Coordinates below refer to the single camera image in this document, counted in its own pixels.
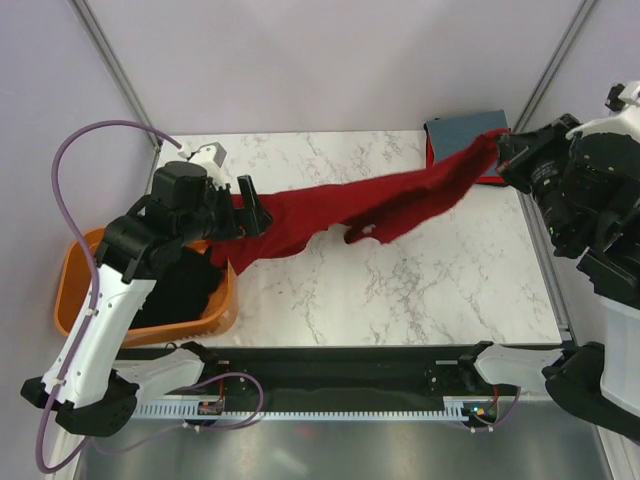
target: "orange laundry basket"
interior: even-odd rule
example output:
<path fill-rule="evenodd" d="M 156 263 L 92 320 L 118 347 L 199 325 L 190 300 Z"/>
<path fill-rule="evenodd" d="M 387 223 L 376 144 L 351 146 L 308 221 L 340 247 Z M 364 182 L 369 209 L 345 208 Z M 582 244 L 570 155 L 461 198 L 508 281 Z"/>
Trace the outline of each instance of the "orange laundry basket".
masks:
<path fill-rule="evenodd" d="M 96 228 L 85 233 L 84 238 L 95 253 L 104 228 Z M 190 248 L 203 253 L 206 249 L 204 241 L 189 245 Z M 82 308 L 89 289 L 91 274 L 78 242 L 74 242 L 64 259 L 60 285 L 54 310 L 56 327 L 65 336 L 69 335 L 73 323 Z M 123 347 L 148 345 L 151 343 L 170 342 L 187 337 L 221 334 L 229 330 L 238 314 L 238 298 L 234 288 L 235 273 L 231 264 L 218 289 L 209 297 L 209 303 L 199 320 L 173 323 L 156 327 L 131 328 L 125 337 Z"/>

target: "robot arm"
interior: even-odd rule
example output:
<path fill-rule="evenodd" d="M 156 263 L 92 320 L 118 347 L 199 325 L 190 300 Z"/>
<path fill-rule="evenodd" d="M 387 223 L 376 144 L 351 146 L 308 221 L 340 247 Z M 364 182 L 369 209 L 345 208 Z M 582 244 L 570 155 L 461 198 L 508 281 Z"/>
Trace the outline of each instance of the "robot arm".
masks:
<path fill-rule="evenodd" d="M 640 441 L 640 82 L 616 85 L 613 115 L 563 115 L 498 142 L 498 173 L 537 203 L 555 256 L 602 306 L 605 344 L 540 352 L 480 343 L 461 359 L 490 384 L 546 390 L 564 410 Z"/>
<path fill-rule="evenodd" d="M 219 144 L 202 146 L 188 162 L 169 162 L 156 170 L 151 192 L 111 222 L 95 253 L 100 278 L 98 304 L 84 333 L 54 410 L 56 421 L 73 434 L 110 436 L 143 403 L 192 385 L 210 354 L 194 342 L 160 359 L 113 370 L 113 362 L 136 312 L 166 267 L 196 240 L 232 240 L 258 236 L 272 223 L 248 176 L 238 183 L 244 206 L 234 208 L 220 166 L 226 152 Z M 43 408 L 63 359 L 87 315 L 87 293 L 73 329 L 43 377 L 24 383 L 21 394 Z"/>

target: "red cloth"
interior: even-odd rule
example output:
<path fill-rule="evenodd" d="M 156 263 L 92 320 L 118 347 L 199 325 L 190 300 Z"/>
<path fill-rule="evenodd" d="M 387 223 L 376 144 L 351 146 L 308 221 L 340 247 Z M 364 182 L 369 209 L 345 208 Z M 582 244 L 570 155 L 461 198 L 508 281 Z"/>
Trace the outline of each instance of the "red cloth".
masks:
<path fill-rule="evenodd" d="M 261 237 L 212 242 L 211 261 L 231 262 L 237 274 L 260 258 L 300 253 L 316 232 L 337 223 L 351 227 L 346 243 L 372 237 L 388 243 L 453 207 L 496 160 L 496 139 L 508 130 L 478 136 L 465 150 L 432 167 L 361 180 L 260 195 L 274 222 Z M 234 195 L 234 203 L 240 203 Z"/>

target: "purple-white wall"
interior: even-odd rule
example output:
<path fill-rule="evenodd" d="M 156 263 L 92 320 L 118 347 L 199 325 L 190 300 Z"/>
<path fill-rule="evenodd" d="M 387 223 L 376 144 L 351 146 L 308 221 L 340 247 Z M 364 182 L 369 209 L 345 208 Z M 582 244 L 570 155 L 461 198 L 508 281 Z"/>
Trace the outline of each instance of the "purple-white wall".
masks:
<path fill-rule="evenodd" d="M 579 0 L 88 0 L 172 133 L 515 122 Z"/>
<path fill-rule="evenodd" d="M 84 124 L 131 115 L 66 1 L 3 2 L 0 65 L 0 477 L 35 479 L 39 414 L 19 390 L 62 345 L 52 308 L 72 239 L 51 193 L 51 159 Z M 81 228 L 104 224 L 143 192 L 152 154 L 146 137 L 122 129 L 72 147 L 62 189 Z"/>

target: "purple cable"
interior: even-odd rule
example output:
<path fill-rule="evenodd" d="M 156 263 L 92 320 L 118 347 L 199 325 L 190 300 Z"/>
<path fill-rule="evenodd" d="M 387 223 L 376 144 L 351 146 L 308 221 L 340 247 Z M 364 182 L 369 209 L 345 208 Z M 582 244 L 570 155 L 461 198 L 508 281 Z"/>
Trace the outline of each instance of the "purple cable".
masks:
<path fill-rule="evenodd" d="M 69 210 L 67 209 L 67 206 L 64 203 L 64 200 L 62 198 L 62 193 L 60 192 L 60 180 L 59 180 L 58 172 L 60 170 L 60 160 L 62 160 L 62 156 L 66 152 L 67 148 L 69 148 L 69 146 L 75 140 L 77 140 L 79 137 L 81 137 L 85 133 L 89 133 L 99 128 L 112 127 L 112 126 L 124 126 L 124 127 L 137 128 L 139 130 L 145 130 L 147 132 L 153 133 L 158 137 L 166 140 L 167 142 L 171 143 L 178 149 L 182 148 L 182 145 L 179 142 L 171 138 L 166 133 L 161 132 L 160 130 L 157 130 L 153 127 L 149 127 L 147 125 L 143 125 L 138 122 L 131 122 L 129 120 L 105 120 L 103 122 L 92 123 L 91 125 L 87 125 L 86 127 L 83 127 L 80 130 L 72 133 L 64 142 L 62 142 L 62 145 L 60 145 L 60 148 L 58 148 L 58 151 L 56 152 L 55 157 L 53 158 L 53 165 L 51 166 L 51 185 L 53 187 L 53 195 L 56 199 L 56 203 L 58 204 L 58 208 L 60 209 L 60 212 L 62 213 L 64 220 L 67 222 L 67 225 L 69 225 L 69 228 L 73 232 L 73 235 L 76 237 L 76 240 L 80 245 L 80 248 L 82 248 L 82 252 L 84 253 L 84 256 L 87 260 L 87 264 L 89 265 L 89 270 L 91 271 L 91 297 L 89 299 L 90 311 L 93 311 L 98 303 L 98 293 L 100 289 L 100 279 L 98 277 L 98 269 L 96 267 L 95 261 L 93 259 L 93 254 L 91 253 L 91 249 L 89 248 L 89 245 L 84 239 L 82 232 L 80 232 L 80 229 L 78 228 L 76 223 L 73 221 L 73 218 L 71 217 L 71 214 L 69 213 Z M 69 370 L 69 366 L 73 361 L 73 357 L 78 351 L 78 347 L 80 346 L 80 343 L 82 342 L 82 339 L 87 329 L 89 328 L 89 323 L 91 322 L 91 318 L 92 318 L 91 314 L 86 315 L 84 317 L 84 319 L 82 320 L 82 323 L 80 324 L 78 334 L 76 335 L 76 338 L 73 340 L 71 346 L 69 347 L 69 353 L 62 361 L 62 365 L 60 366 L 60 371 L 57 377 L 57 380 L 61 383 L 64 382 L 65 376 L 67 375 L 67 371 Z M 45 404 L 44 410 L 42 412 L 42 418 L 40 419 L 40 425 L 38 427 L 38 434 L 36 437 L 36 463 L 38 465 L 38 469 L 42 473 L 51 474 L 66 467 L 87 444 L 87 439 L 85 438 L 75 448 L 75 450 L 73 450 L 73 452 L 71 452 L 71 454 L 67 458 L 65 458 L 62 462 L 60 462 L 58 465 L 54 467 L 49 467 L 46 465 L 44 461 L 44 452 L 43 452 L 44 435 L 45 435 L 45 430 L 47 428 L 47 420 L 49 418 L 51 411 L 53 410 L 53 404 L 56 398 L 58 397 L 59 391 L 60 391 L 60 383 L 57 383 L 51 389 L 51 393 L 49 394 L 49 398 L 47 399 L 47 403 Z"/>
<path fill-rule="evenodd" d="M 249 423 L 251 423 L 253 421 L 254 418 L 256 418 L 256 416 L 258 416 L 258 414 L 262 411 L 262 406 L 264 405 L 264 390 L 262 388 L 262 385 L 260 385 L 260 382 L 253 376 L 253 375 L 249 375 L 248 373 L 243 373 L 243 372 L 229 372 L 229 373 L 222 373 L 220 375 L 216 375 L 215 377 L 211 377 L 208 378 L 206 380 L 203 380 L 200 383 L 196 383 L 195 385 L 191 385 L 189 387 L 184 387 L 184 388 L 179 388 L 177 391 L 179 392 L 184 392 L 184 391 L 188 391 L 188 390 L 195 390 L 197 388 L 200 387 L 204 387 L 205 385 L 209 385 L 210 383 L 213 382 L 218 382 L 224 378 L 230 378 L 230 377 L 239 377 L 239 378 L 246 378 L 247 380 L 253 382 L 253 384 L 256 386 L 256 388 L 258 389 L 258 394 L 260 395 L 260 398 L 258 400 L 258 406 L 256 407 L 256 409 L 253 411 L 253 413 L 251 415 L 249 415 L 247 418 L 245 418 L 244 420 L 241 420 L 240 422 L 236 422 L 233 423 L 231 425 L 212 425 L 210 427 L 200 427 L 200 431 L 210 431 L 210 430 L 233 430 L 236 428 L 242 428 L 246 425 L 248 425 Z M 104 447 L 101 447 L 98 442 L 94 439 L 91 442 L 91 445 L 93 445 L 93 447 L 96 449 L 96 451 L 102 455 L 108 455 L 108 456 L 115 456 L 115 455 L 121 455 L 123 453 L 127 453 L 130 452 L 131 450 L 138 448 L 140 445 L 144 445 L 147 442 L 150 442 L 151 440 L 154 440 L 156 438 L 158 438 L 161 435 L 164 435 L 165 433 L 171 432 L 173 430 L 176 430 L 178 428 L 183 428 L 185 427 L 184 424 L 179 424 L 179 425 L 170 425 L 168 427 L 165 427 L 159 431 L 157 431 L 156 433 L 154 433 L 153 435 L 144 438 L 132 445 L 129 445 L 125 448 L 121 448 L 119 450 L 107 450 Z M 195 429 L 194 426 L 192 425 L 188 425 L 185 428 L 192 428 Z"/>

